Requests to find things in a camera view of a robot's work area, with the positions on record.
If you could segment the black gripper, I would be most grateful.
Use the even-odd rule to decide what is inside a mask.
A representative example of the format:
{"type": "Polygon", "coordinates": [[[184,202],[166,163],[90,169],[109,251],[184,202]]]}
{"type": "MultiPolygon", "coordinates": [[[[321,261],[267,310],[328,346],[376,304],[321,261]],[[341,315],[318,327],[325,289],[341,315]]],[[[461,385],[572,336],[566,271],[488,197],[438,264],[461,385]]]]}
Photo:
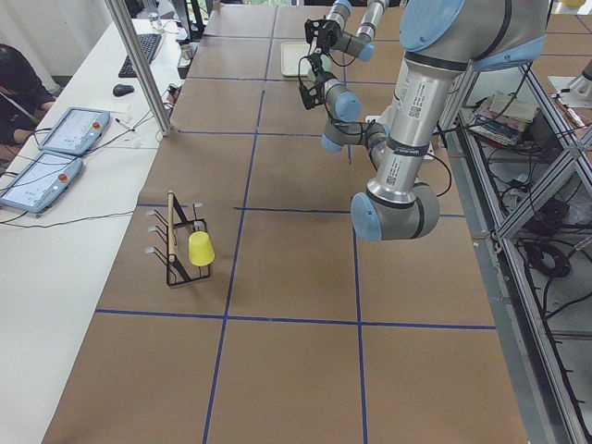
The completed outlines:
{"type": "Polygon", "coordinates": [[[299,79],[299,92],[306,110],[326,102],[325,84],[330,79],[330,72],[324,68],[326,59],[321,53],[312,53],[303,56],[299,61],[299,63],[305,61],[309,65],[306,77],[312,83],[311,86],[307,86],[302,79],[299,79]]]}
{"type": "Polygon", "coordinates": [[[328,52],[339,40],[342,28],[332,19],[307,19],[304,22],[305,40],[309,45],[316,42],[315,48],[328,52]]]}

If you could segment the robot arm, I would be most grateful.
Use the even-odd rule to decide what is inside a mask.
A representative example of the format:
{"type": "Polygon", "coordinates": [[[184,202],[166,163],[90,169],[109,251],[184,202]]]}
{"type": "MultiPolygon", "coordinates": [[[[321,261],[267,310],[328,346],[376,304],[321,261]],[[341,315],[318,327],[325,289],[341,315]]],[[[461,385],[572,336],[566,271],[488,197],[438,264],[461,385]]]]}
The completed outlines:
{"type": "Polygon", "coordinates": [[[355,59],[369,61],[375,53],[374,39],[378,24],[389,7],[389,1],[368,1],[355,34],[345,30],[352,14],[350,1],[338,0],[321,19],[307,19],[304,23],[305,40],[315,43],[315,51],[329,56],[332,51],[342,52],[355,59]]]}
{"type": "Polygon", "coordinates": [[[351,200],[351,220],[367,241],[416,239],[428,234],[440,214],[435,192],[417,177],[453,80],[468,68],[492,71],[521,66],[544,48],[549,5],[545,1],[413,1],[400,24],[404,48],[401,76],[380,122],[362,122],[359,99],[323,67],[332,51],[368,60],[376,29],[388,8],[368,3],[355,33],[346,23],[347,1],[335,2],[319,20],[307,20],[312,87],[301,87],[306,108],[323,106],[323,146],[337,152],[362,145],[376,176],[351,200]]]}

